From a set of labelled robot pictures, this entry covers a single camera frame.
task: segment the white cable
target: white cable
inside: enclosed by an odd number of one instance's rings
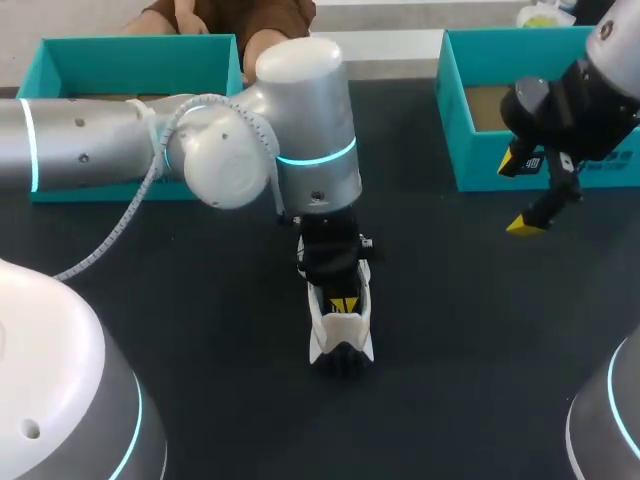
[[[196,107],[216,104],[224,105],[225,107],[230,108],[238,115],[240,115],[253,129],[256,136],[258,137],[258,141],[262,144],[267,154],[269,155],[270,161],[274,165],[274,168],[272,168],[272,183],[277,183],[278,181],[277,169],[275,168],[277,153],[273,150],[266,134],[263,133],[262,128],[260,127],[260,123],[256,121],[256,117],[252,112],[249,112],[242,106],[232,102],[231,100],[229,100],[229,98],[215,94],[198,95],[196,97],[190,98],[182,105],[180,105],[180,107],[178,107],[178,109],[172,114],[169,121],[167,122],[166,127],[164,128],[164,131],[162,132],[162,135],[160,135],[159,138],[157,133],[155,111],[137,99],[129,100],[129,103],[135,105],[135,107],[140,111],[143,117],[143,121],[146,123],[147,128],[149,129],[149,136],[153,144],[153,160],[151,161],[151,167],[149,168],[149,171],[145,175],[140,188],[138,188],[138,191],[133,197],[133,200],[131,200],[131,203],[125,210],[124,214],[122,215],[116,226],[113,228],[111,233],[100,244],[100,246],[98,246],[98,248],[96,248],[88,257],[79,262],[77,265],[53,277],[61,282],[75,277],[76,275],[85,271],[87,268],[93,265],[113,246],[118,237],[122,235],[122,232],[129,225],[133,216],[138,211],[140,204],[146,197],[153,182],[156,179],[160,178],[164,173],[164,153],[167,149],[167,145],[169,144],[169,140],[171,139],[173,132],[178,127],[178,122],[184,115],[186,115],[190,110],[193,110]],[[282,198],[280,196],[280,191],[277,188],[277,185],[274,186],[274,195],[276,197],[275,200],[278,212],[281,213],[282,211],[284,211],[284,209],[282,208]]]

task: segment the person's hand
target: person's hand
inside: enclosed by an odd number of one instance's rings
[[[193,12],[176,12],[178,29],[183,35],[202,35],[209,33],[202,19]]]

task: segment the white floor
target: white floor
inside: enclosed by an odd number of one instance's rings
[[[92,36],[102,35],[114,31],[118,26],[136,15],[152,0],[0,0],[0,87],[16,86],[21,83],[40,38],[60,36]],[[388,18],[381,19],[380,14],[388,15],[388,8],[402,8],[409,5],[423,5],[425,8],[439,8],[437,18],[431,21],[446,23],[438,20],[444,16],[453,15],[455,19],[462,16],[469,17],[466,23],[473,24],[473,9],[484,8],[479,4],[490,1],[494,8],[496,4],[504,4],[505,8],[513,8],[513,4],[524,0],[315,0],[321,12],[329,13],[334,7],[344,7],[353,12],[354,20],[361,19],[362,13],[369,10],[357,10],[370,6],[371,22],[368,31],[326,31],[315,32],[314,35],[327,36],[336,40],[342,46],[347,60],[353,62],[371,61],[437,61],[440,52],[442,28],[449,25],[437,24],[438,28],[416,30],[404,29],[402,15],[398,15],[398,25],[388,29]],[[380,13],[376,8],[383,8]],[[327,15],[327,19],[339,18],[338,15]]]

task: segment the cardboard box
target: cardboard box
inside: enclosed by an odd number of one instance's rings
[[[234,95],[242,73],[233,35],[53,38],[42,41],[18,98],[159,98]],[[128,201],[138,183],[36,192],[34,202]],[[184,183],[160,179],[148,200],[192,200]]]
[[[498,167],[512,138],[500,117],[508,85],[525,76],[559,78],[583,57],[592,27],[449,30],[444,34],[436,96],[458,189],[546,189],[547,168],[507,178]],[[587,162],[582,186],[640,186],[640,130],[602,162]]]

